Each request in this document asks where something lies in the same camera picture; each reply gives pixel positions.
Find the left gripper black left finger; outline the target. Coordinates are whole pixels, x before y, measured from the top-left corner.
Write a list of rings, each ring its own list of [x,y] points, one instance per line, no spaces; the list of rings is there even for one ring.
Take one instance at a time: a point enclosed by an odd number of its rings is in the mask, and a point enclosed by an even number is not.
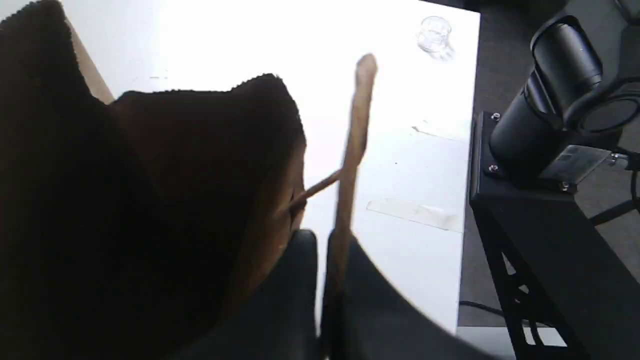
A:
[[[317,360],[317,273],[317,239],[297,230],[249,301],[173,359]]]

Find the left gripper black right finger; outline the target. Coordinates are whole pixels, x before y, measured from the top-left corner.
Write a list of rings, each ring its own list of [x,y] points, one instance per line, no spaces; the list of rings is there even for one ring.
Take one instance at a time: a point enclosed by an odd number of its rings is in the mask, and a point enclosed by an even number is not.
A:
[[[418,311],[349,230],[327,242],[320,345],[329,360],[489,360]]]

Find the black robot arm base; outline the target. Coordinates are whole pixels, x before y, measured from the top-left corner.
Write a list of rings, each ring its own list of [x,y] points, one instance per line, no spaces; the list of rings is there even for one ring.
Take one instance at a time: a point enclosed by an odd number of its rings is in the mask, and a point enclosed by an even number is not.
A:
[[[531,43],[534,67],[488,141],[506,176],[539,178],[567,146],[599,141],[639,119],[639,20],[602,17],[594,30],[558,16]]]

